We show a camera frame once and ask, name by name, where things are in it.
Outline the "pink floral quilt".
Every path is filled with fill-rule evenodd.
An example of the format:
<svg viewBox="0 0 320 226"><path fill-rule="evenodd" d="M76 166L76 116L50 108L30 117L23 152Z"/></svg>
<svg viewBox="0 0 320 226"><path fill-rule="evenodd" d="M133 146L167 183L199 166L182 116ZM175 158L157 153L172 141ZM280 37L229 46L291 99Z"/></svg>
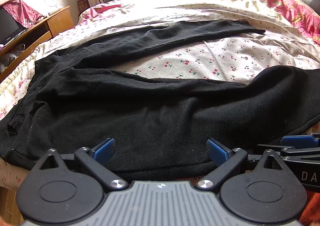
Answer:
<svg viewBox="0 0 320 226"><path fill-rule="evenodd" d="M302 0L263 0L307 39L319 45L319 14Z"/></svg>

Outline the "wooden tv cabinet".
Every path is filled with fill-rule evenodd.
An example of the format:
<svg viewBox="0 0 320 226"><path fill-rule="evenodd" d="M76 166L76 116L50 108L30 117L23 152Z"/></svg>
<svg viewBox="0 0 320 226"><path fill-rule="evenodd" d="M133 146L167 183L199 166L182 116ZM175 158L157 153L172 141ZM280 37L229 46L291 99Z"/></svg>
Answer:
<svg viewBox="0 0 320 226"><path fill-rule="evenodd" d="M48 17L44 18L33 27L28 28L20 34L16 39L5 45L1 50L1 57L7 53L11 53L16 46L24 44L25 50L9 64L9 66L1 73L1 82L18 67L41 43L44 43L59 33L74 27L74 22L69 10L70 6L59 9Z"/></svg>

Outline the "black television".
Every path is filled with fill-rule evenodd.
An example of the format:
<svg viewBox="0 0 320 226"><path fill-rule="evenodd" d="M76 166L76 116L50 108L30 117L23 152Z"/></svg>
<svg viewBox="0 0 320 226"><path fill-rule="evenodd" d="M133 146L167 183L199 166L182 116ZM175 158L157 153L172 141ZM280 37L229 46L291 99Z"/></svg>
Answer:
<svg viewBox="0 0 320 226"><path fill-rule="evenodd" d="M7 44L26 28L17 22L5 9L0 9L0 42Z"/></svg>

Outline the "black pants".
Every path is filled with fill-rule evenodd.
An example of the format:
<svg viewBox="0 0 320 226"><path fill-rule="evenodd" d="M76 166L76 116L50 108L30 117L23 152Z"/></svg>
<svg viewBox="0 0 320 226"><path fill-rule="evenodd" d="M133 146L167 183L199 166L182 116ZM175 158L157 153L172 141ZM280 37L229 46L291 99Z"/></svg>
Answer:
<svg viewBox="0 0 320 226"><path fill-rule="evenodd" d="M26 95L1 120L1 158L31 169L50 148L73 153L114 138L109 169L127 180L207 173L206 141L253 149L319 122L319 70L269 67L249 84L148 79L115 65L203 40L255 33L214 20L146 27L58 50L35 63Z"/></svg>

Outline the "pink cloth over television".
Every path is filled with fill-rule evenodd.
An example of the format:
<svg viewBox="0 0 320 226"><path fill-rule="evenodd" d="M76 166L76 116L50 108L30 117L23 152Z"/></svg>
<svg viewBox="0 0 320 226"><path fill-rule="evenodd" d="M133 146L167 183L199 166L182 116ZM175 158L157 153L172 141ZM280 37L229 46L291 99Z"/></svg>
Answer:
<svg viewBox="0 0 320 226"><path fill-rule="evenodd" d="M25 28L31 28L46 16L28 6L23 0L8 0L1 4L18 23Z"/></svg>

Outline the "cherry print bed sheet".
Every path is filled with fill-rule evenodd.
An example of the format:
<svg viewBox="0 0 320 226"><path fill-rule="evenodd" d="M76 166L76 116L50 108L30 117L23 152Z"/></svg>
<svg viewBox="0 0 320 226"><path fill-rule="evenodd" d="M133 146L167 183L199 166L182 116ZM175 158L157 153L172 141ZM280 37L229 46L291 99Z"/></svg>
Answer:
<svg viewBox="0 0 320 226"><path fill-rule="evenodd" d="M1 83L1 120L26 95L35 63L58 50L140 28L214 20L243 20L257 31L178 46L113 69L148 79L209 79L245 85L269 67L319 70L319 45L263 0L115 0L86 10L76 27L39 45ZM1 186L17 190L31 169L1 158Z"/></svg>

